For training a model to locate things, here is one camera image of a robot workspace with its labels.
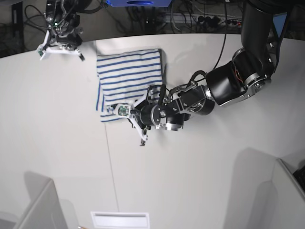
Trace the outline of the blue box at top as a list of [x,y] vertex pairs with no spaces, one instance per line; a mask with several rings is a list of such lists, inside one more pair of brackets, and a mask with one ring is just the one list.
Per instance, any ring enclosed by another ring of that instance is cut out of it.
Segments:
[[168,7],[172,0],[105,0],[112,7]]

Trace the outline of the white partition panel left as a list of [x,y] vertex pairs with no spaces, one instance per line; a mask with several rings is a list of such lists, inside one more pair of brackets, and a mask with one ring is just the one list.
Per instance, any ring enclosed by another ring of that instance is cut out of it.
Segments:
[[33,199],[20,218],[2,212],[2,229],[67,229],[57,190],[51,178],[45,179],[35,189]]

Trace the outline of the white partition panel right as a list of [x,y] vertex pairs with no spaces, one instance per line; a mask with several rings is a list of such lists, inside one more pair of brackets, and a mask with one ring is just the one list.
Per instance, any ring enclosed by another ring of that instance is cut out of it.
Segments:
[[305,192],[283,160],[276,160],[269,181],[259,185],[249,229],[303,229]]

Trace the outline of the white partition panel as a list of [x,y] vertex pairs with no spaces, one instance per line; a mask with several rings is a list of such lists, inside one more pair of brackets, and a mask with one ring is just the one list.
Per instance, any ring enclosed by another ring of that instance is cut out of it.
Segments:
[[2,212],[2,229],[67,229],[57,190],[51,178],[45,179],[35,189],[33,199],[20,218]]
[[303,229],[305,192],[283,160],[276,160],[269,181],[259,185],[249,229]]

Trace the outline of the blue white striped T-shirt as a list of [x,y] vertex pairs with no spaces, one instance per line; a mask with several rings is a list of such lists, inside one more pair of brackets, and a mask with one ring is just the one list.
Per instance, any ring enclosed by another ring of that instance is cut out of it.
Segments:
[[96,62],[99,92],[96,110],[101,122],[117,121],[114,105],[133,104],[152,86],[150,100],[158,102],[163,84],[161,51],[140,50],[98,56]]

